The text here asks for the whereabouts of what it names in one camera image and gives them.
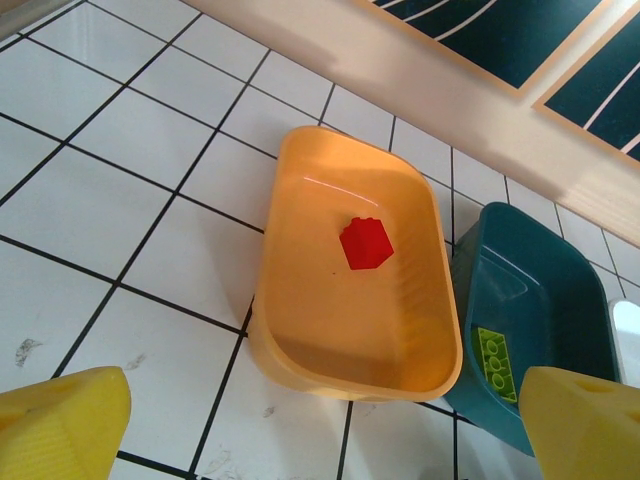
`yellow object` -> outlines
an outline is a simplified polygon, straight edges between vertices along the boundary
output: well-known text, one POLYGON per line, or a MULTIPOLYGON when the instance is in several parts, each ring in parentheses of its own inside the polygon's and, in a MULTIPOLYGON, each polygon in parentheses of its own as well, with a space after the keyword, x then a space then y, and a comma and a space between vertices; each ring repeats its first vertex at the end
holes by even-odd
POLYGON ((640 478, 639 389, 533 367, 519 407, 545 480, 640 478))
POLYGON ((350 400, 426 401, 462 363, 433 191, 404 160, 346 135, 301 127, 278 160, 249 340, 281 385, 350 400), (351 270, 339 236, 382 221, 395 253, 351 270))
POLYGON ((130 412, 118 367, 0 394, 0 480, 105 480, 130 412))

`yellow foam block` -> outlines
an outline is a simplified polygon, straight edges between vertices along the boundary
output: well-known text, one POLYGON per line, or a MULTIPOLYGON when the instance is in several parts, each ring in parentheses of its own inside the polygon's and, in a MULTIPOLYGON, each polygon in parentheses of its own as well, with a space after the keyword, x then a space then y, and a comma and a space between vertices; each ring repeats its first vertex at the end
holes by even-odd
POLYGON ((0 480, 104 480, 129 423, 119 367, 0 394, 0 480))
POLYGON ((640 479, 639 389, 534 367, 519 409, 545 480, 640 479))

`dark green panel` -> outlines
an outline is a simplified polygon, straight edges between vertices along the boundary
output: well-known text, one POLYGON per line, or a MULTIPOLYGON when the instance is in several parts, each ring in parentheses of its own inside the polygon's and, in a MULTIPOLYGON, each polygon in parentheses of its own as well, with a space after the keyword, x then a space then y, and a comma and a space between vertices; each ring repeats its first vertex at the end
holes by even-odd
POLYGON ((611 99, 589 132, 616 148, 624 147, 640 132, 640 72, 611 99))
POLYGON ((551 97, 546 106, 583 126, 640 61, 640 16, 636 16, 551 97))
POLYGON ((394 17, 404 20, 412 15, 424 12, 427 8, 433 7, 440 2, 441 0, 405 0, 390 6, 386 10, 394 17))
POLYGON ((518 88, 598 3, 600 0, 498 0, 442 43, 518 88))
MULTIPOLYGON (((516 88, 535 72, 553 51, 602 0, 450 0, 408 22, 432 38, 442 39, 454 52, 516 88)), ((388 2, 377 1, 377 5, 388 2)), ((436 0, 404 0, 387 11, 405 19, 435 6, 436 0)))
MULTIPOLYGON (((571 77, 546 106, 584 127, 607 97, 640 63, 640 14, 571 77)), ((609 101, 588 131, 620 149, 640 132, 640 70, 609 101)), ((629 156, 640 160, 638 147, 629 156)))
POLYGON ((640 143, 629 152, 629 156, 640 161, 640 143))
POLYGON ((451 0, 408 23, 422 33, 435 38, 460 25, 488 2, 489 0, 451 0))

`orange plastic bin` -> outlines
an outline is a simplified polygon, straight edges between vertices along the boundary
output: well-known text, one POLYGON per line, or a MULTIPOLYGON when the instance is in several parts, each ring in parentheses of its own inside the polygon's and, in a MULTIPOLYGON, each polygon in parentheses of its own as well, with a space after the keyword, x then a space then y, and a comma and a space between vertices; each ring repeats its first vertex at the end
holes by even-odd
POLYGON ((256 363, 295 390, 426 401, 462 363, 433 191, 404 160, 319 127, 284 139, 249 327, 256 363), (339 236, 382 221, 393 255, 351 270, 339 236))

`white tile floor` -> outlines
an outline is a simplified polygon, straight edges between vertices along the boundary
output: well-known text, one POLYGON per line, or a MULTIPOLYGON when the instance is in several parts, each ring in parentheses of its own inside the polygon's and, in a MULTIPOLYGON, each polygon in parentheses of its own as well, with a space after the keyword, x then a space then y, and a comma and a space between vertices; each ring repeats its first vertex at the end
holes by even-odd
POLYGON ((442 399, 352 405, 256 369, 244 331, 296 126, 413 163, 449 252, 511 201, 640 302, 635 247, 177 0, 73 2, 0 44, 0 83, 0 391, 122 366, 112 479, 541 478, 442 399))

